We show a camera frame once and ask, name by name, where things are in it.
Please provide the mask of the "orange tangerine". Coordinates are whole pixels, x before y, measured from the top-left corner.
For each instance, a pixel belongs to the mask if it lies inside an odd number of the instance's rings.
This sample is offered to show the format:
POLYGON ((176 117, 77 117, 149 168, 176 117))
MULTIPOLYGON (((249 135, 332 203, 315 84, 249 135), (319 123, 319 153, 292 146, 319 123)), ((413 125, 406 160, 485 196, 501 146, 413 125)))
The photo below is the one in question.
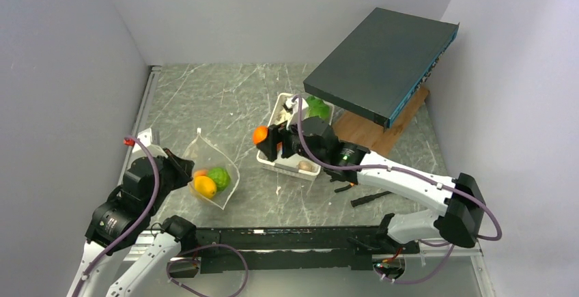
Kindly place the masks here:
POLYGON ((268 138, 268 127, 267 126, 258 126, 252 135, 252 141, 254 145, 258 145, 264 142, 268 138))

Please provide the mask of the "small garlic bulb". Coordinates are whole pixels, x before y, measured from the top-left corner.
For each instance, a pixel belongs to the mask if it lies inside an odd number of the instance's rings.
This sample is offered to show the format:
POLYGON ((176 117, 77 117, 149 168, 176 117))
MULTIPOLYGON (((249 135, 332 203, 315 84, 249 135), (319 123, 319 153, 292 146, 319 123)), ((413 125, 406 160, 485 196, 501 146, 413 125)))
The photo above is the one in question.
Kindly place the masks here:
POLYGON ((317 166, 312 162, 302 160, 297 164, 297 168, 301 171, 316 172, 317 166))

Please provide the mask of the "peach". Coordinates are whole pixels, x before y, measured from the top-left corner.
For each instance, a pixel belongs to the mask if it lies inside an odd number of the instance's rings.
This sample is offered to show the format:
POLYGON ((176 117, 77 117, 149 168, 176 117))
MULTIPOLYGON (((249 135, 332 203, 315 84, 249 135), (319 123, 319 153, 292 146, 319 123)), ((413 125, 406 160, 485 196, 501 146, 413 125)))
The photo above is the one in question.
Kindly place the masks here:
POLYGON ((198 178, 201 176, 207 176, 208 170, 207 169, 200 169, 193 173, 193 178, 198 178))

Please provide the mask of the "light green round fruit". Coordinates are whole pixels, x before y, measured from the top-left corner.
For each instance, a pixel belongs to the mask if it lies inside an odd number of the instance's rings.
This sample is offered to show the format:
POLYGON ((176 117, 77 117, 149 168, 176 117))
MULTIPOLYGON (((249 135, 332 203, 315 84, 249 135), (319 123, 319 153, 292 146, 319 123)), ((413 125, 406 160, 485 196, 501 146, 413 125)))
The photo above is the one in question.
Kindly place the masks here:
POLYGON ((223 167, 211 168, 207 176, 213 180, 218 192, 224 191, 231 183, 231 177, 228 171, 223 167))

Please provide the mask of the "yellow lemon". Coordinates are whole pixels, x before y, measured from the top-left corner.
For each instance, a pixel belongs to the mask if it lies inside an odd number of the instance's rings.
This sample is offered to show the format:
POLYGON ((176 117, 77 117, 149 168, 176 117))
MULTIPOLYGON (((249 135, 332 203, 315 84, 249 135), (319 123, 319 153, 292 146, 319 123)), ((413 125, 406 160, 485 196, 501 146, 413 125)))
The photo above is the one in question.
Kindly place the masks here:
POLYGON ((194 190, 207 199, 212 199, 217 193, 217 186, 208 176, 198 176, 193 180, 194 190))

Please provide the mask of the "polka dot zip top bag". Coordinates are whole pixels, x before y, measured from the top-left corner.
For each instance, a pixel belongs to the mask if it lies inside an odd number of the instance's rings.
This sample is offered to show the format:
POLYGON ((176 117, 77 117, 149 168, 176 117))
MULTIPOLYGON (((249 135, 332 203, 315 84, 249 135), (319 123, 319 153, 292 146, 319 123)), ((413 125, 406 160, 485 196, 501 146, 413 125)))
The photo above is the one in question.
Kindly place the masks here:
POLYGON ((240 182, 239 168, 215 144, 196 130, 196 137, 184 150, 183 158, 194 162, 189 171, 190 194, 207 204, 224 210, 240 182))

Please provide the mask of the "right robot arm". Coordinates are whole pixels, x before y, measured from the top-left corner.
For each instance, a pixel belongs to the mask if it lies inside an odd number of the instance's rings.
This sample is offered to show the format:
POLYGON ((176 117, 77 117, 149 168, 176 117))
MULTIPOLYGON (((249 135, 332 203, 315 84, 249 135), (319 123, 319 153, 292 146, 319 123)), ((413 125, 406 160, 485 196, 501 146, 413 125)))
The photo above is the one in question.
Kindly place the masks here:
POLYGON ((381 188, 411 199, 425 210, 412 214, 386 214, 376 233, 380 250, 392 253, 414 240, 442 238, 472 248, 486 208, 476 180, 461 173, 457 178, 434 175, 403 166, 361 145, 340 140, 319 117, 297 124, 260 126, 253 143, 269 161, 299 155, 321 166, 332 180, 381 188))

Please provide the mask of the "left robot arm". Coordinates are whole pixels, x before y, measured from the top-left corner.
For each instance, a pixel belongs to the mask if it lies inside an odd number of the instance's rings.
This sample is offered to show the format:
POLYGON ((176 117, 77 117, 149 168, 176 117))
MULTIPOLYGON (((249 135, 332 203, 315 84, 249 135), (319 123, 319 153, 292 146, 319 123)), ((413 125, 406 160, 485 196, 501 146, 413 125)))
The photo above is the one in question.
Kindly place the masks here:
POLYGON ((138 235, 150 225, 170 192, 186 186, 191 180, 195 163, 163 149, 162 156, 142 156, 133 160, 125 170, 122 183, 92 214, 85 237, 85 253, 89 248, 100 251, 83 261, 68 293, 79 296, 89 284, 82 278, 96 275, 95 267, 116 253, 127 251, 138 235))

